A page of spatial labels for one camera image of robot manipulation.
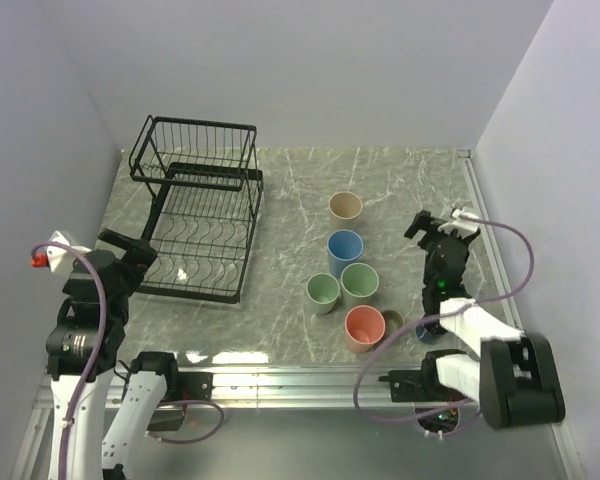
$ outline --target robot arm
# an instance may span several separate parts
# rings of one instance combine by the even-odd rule
[[[148,242],[105,230],[99,238],[125,250],[117,259],[107,250],[73,246],[85,255],[103,284],[107,302],[104,340],[79,397],[70,424],[65,420],[98,334],[99,297],[94,282],[72,255],[48,246],[32,259],[35,267],[49,267],[67,276],[68,295],[58,313],[58,324],[47,338],[47,372],[52,377],[54,430],[49,478],[71,480],[124,480],[132,478],[132,455],[144,437],[160,402],[176,393],[178,369],[173,354],[142,352],[131,363],[121,407],[103,441],[106,398],[113,378],[117,350],[128,319],[128,298],[142,282],[156,258]],[[51,241],[70,246],[55,232]],[[61,455],[65,438],[67,454]]]
[[[451,332],[470,348],[470,353],[427,353],[421,368],[425,390],[478,401],[494,429],[562,421],[565,405],[549,342],[540,334],[504,324],[470,297],[462,275],[469,244],[480,230],[466,218],[477,216],[454,209],[451,217],[445,222],[422,211],[405,233],[413,238],[419,230],[425,231],[418,242],[427,252],[425,314],[449,315],[465,307],[462,313],[425,327],[430,338]]]
[[[454,312],[467,299],[442,303],[442,313]],[[440,324],[479,357],[450,354],[436,359],[438,382],[480,403],[492,428],[561,422],[565,405],[547,339],[511,328],[472,306]]]

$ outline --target black mounting bracket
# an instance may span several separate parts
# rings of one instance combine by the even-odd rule
[[[122,472],[122,465],[117,464],[115,468],[107,468],[102,470],[102,478],[104,480],[127,480]]]
[[[388,382],[393,403],[407,402],[455,402],[465,398],[460,392],[440,384],[436,360],[446,355],[466,353],[462,350],[435,350],[427,352],[420,370],[390,370],[378,377]]]
[[[167,393],[163,402],[178,400],[211,400],[213,390],[213,373],[179,372],[178,364],[172,353],[141,352],[131,362],[130,373],[155,372],[164,375],[167,381]],[[153,413],[147,430],[150,432],[177,431],[184,421],[186,407],[157,408]]]

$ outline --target red connector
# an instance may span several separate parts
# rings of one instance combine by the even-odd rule
[[[31,258],[31,266],[33,268],[44,268],[49,266],[49,257],[46,253],[36,253],[36,256]]]

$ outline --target cup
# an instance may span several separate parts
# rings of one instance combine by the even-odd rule
[[[368,305],[358,305],[344,320],[344,343],[347,350],[362,353],[382,340],[385,332],[382,314]]]
[[[307,282],[311,310],[316,315],[329,313],[340,296],[338,280],[328,273],[316,273]]]
[[[388,337],[396,330],[400,330],[404,327],[404,317],[395,310],[384,310],[382,312],[382,318],[384,318],[385,336]]]
[[[418,325],[415,331],[418,340],[420,340],[422,343],[426,343],[427,345],[434,345],[438,343],[438,340],[440,340],[440,335],[433,335],[429,333],[429,331],[422,325]]]
[[[329,199],[331,230],[353,230],[362,213],[362,200],[355,193],[338,192]]]
[[[358,305],[369,305],[378,290],[378,273],[366,263],[352,263],[345,267],[340,277],[342,299],[347,310]]]
[[[360,258],[363,246],[362,238],[356,232],[351,230],[333,232],[327,240],[329,273],[340,278],[342,270]]]

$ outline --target white wall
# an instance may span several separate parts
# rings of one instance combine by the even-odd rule
[[[476,151],[494,218],[528,232],[537,273],[518,302],[553,343],[567,417],[600,479],[600,0],[556,0]],[[511,276],[526,260],[499,244]]]
[[[95,239],[119,152],[42,10],[0,1],[0,479],[31,415],[62,281],[29,251],[65,228]]]
[[[120,147],[147,114],[259,145],[474,146],[551,0],[39,0]]]

